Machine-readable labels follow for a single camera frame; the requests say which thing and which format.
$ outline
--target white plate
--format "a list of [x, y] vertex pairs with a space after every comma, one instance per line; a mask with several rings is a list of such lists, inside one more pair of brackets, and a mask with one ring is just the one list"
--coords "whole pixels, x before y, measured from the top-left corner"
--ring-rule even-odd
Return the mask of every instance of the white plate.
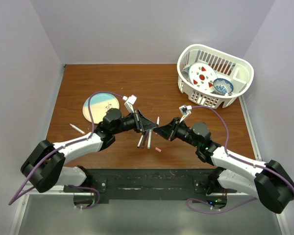
[[213, 92], [213, 83], [217, 78], [216, 72], [206, 63], [196, 62], [189, 66], [189, 82], [200, 91]]

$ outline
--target gray floor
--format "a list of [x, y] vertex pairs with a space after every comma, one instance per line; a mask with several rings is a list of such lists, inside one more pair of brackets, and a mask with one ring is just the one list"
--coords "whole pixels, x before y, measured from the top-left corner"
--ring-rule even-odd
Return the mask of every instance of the gray floor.
[[[248, 199], [229, 196], [226, 208]], [[207, 207], [194, 203], [201, 209]], [[275, 214], [253, 201], [220, 215], [190, 210], [185, 201], [112, 200], [74, 209], [72, 195], [31, 195], [20, 235], [280, 235]]]

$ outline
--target marker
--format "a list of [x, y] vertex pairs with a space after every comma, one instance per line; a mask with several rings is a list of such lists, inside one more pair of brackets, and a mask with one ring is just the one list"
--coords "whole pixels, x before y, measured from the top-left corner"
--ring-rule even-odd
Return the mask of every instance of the marker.
[[74, 126], [73, 124], [70, 124], [70, 125], [71, 125], [71, 127], [73, 127], [73, 129], [75, 129], [75, 130], [78, 131], [79, 133], [81, 133], [81, 134], [83, 134], [83, 135], [86, 134], [86, 133], [83, 132], [81, 129], [79, 129], [77, 126]]
[[139, 139], [138, 145], [137, 147], [139, 148], [139, 146], [141, 146], [142, 140], [143, 140], [144, 134], [142, 133], [141, 138]]
[[150, 144], [151, 144], [151, 133], [152, 133], [152, 130], [150, 129], [150, 130], [149, 130], [149, 135], [148, 135], [148, 144], [147, 144], [147, 148], [150, 148]]
[[144, 133], [144, 140], [143, 140], [143, 144], [142, 144], [142, 148], [144, 148], [144, 146], [145, 146], [145, 143], [146, 143], [146, 140], [147, 140], [147, 136], [148, 136], [148, 132], [145, 131], [145, 133]]
[[159, 121], [160, 121], [160, 118], [159, 118], [159, 116], [158, 116], [158, 118], [157, 118], [157, 125], [159, 126]]

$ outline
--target gray wall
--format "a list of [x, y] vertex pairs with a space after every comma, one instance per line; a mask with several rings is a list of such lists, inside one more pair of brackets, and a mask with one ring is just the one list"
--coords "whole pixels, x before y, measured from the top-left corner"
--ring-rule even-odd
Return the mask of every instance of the gray wall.
[[[294, 0], [276, 0], [245, 59], [255, 79], [245, 95], [260, 153], [294, 179]], [[294, 235], [294, 202], [285, 209]]]
[[176, 63], [200, 43], [243, 57], [274, 0], [31, 0], [64, 64]]
[[9, 233], [22, 162], [45, 137], [61, 63], [28, 0], [0, 0], [0, 235]]

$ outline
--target white stick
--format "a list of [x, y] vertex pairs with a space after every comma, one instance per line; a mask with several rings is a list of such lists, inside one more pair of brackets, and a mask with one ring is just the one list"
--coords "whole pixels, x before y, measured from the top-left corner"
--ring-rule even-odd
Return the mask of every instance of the white stick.
[[158, 118], [157, 118], [157, 125], [159, 126], [159, 122], [160, 122], [160, 118], [159, 118], [159, 116], [158, 116]]
[[141, 138], [139, 139], [138, 145], [137, 147], [139, 148], [139, 146], [141, 146], [142, 140], [143, 140], [144, 135], [142, 134]]
[[152, 130], [150, 129], [149, 130], [149, 135], [148, 135], [148, 145], [147, 145], [147, 148], [150, 148], [150, 144], [151, 144], [151, 133], [152, 133]]
[[75, 129], [75, 130], [78, 131], [79, 133], [81, 133], [81, 134], [83, 134], [83, 135], [86, 134], [86, 133], [83, 132], [81, 129], [79, 129], [77, 126], [74, 126], [73, 124], [70, 124], [70, 125], [71, 125], [71, 127], [73, 127], [73, 129]]

